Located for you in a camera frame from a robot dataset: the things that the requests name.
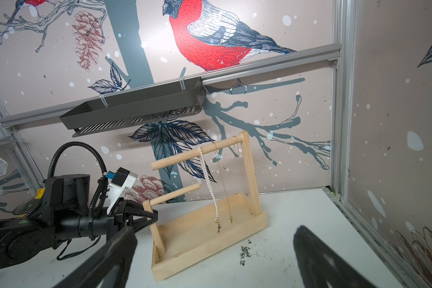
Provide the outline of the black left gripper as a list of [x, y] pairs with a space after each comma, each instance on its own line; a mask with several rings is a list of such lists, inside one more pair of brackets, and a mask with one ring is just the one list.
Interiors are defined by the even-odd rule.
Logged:
[[158, 211], [148, 202], [138, 204], [132, 200], [117, 200], [109, 213], [103, 208], [100, 216], [93, 221], [82, 218], [82, 236], [95, 238], [106, 235], [109, 240], [125, 227], [138, 232], [158, 221]]

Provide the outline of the wooden jewelry display stand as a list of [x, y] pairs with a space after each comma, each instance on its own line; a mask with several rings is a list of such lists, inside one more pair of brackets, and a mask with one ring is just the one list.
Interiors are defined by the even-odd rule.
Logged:
[[235, 144], [241, 144], [249, 193], [217, 200], [161, 225], [152, 224], [151, 270], [156, 282], [268, 227], [267, 214], [261, 207], [248, 132], [157, 160], [151, 167], [158, 170]]

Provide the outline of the yellow pot with lid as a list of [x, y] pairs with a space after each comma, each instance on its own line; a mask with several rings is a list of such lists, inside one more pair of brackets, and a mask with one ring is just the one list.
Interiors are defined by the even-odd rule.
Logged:
[[29, 213], [33, 209], [33, 207], [35, 207], [39, 203], [40, 199], [42, 198], [42, 196], [44, 194], [44, 191], [45, 191], [45, 188], [39, 189], [37, 191], [37, 195], [34, 198], [29, 199], [28, 201], [15, 207], [12, 214], [14, 216], [24, 216], [25, 214]]

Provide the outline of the black hanging metal basket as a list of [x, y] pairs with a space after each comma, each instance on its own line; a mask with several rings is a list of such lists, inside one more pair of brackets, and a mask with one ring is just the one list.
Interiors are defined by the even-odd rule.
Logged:
[[205, 90], [202, 79], [183, 78], [84, 102], [60, 116], [73, 137], [109, 132], [200, 113]]

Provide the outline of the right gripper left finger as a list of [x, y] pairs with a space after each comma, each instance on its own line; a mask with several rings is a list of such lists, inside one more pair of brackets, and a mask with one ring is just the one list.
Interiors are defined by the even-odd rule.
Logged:
[[134, 229], [123, 228], [56, 287], [124, 288], [137, 243]]

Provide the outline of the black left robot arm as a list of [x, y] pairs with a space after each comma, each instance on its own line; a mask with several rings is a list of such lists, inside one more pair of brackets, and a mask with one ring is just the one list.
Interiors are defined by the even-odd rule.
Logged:
[[[97, 160], [102, 176], [90, 199], [90, 176], [73, 174], [55, 176], [62, 153], [73, 146], [88, 150]], [[127, 170], [119, 168], [112, 180], [102, 156], [89, 144], [68, 142], [50, 162], [45, 192], [23, 217], [0, 220], [0, 269], [24, 263], [48, 248], [57, 249], [76, 238], [89, 238], [95, 244], [102, 236], [107, 240], [124, 227], [138, 232], [158, 220], [156, 210], [147, 211], [132, 200], [118, 198], [106, 207], [108, 185], [127, 179]]]

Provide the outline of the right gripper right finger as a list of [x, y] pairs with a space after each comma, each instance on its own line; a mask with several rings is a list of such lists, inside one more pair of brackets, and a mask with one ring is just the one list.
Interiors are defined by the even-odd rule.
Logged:
[[309, 228], [300, 226], [296, 230], [293, 245], [306, 288], [374, 287]]

